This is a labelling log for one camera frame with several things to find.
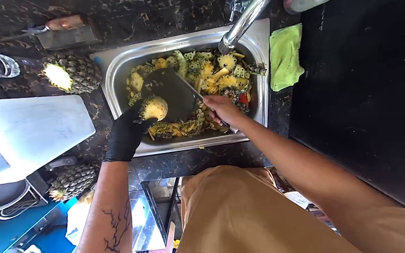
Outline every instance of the tattooed arm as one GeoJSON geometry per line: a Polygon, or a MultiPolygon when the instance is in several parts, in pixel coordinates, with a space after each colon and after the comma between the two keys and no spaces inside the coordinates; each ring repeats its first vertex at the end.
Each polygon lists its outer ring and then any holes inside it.
{"type": "Polygon", "coordinates": [[[132,252],[128,162],[103,162],[78,253],[132,252]]]}

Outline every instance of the red object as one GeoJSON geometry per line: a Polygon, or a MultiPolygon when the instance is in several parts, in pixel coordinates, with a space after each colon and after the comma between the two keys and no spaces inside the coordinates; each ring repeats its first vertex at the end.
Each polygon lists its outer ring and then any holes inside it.
{"type": "Polygon", "coordinates": [[[245,94],[239,96],[239,102],[245,104],[246,106],[249,106],[248,98],[245,94]]]}

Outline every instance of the faucet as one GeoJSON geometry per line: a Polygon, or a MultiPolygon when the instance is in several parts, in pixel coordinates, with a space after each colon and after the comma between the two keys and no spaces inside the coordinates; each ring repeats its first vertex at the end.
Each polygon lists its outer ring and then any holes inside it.
{"type": "MultiPolygon", "coordinates": [[[[230,7],[231,7],[231,16],[230,21],[233,20],[233,13],[235,10],[239,10],[238,6],[239,1],[241,0],[232,0],[230,7]]],[[[266,5],[270,2],[270,0],[253,0],[249,6],[245,9],[243,14],[240,16],[239,20],[232,26],[232,28],[224,34],[221,41],[218,43],[218,50],[223,54],[227,55],[230,51],[232,51],[239,41],[239,39],[243,36],[243,34],[248,30],[251,26],[252,22],[256,20],[259,14],[265,9],[266,5]]]]}

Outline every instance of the person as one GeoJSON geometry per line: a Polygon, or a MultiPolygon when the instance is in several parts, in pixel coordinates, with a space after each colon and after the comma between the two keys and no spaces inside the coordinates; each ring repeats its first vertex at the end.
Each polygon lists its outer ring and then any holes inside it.
{"type": "MultiPolygon", "coordinates": [[[[206,96],[204,103],[241,130],[329,217],[341,236],[285,198],[266,169],[218,166],[183,180],[184,230],[178,253],[405,252],[405,208],[396,201],[322,155],[258,124],[227,97],[206,96]]],[[[132,252],[128,162],[142,134],[157,120],[134,123],[138,108],[113,123],[79,253],[132,252]]]]}

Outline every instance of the green cloth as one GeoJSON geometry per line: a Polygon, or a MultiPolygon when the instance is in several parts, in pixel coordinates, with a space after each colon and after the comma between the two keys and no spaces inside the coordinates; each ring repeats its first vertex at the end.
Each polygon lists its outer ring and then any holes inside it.
{"type": "Polygon", "coordinates": [[[279,91],[298,82],[302,24],[274,31],[270,36],[271,89],[279,91]]]}

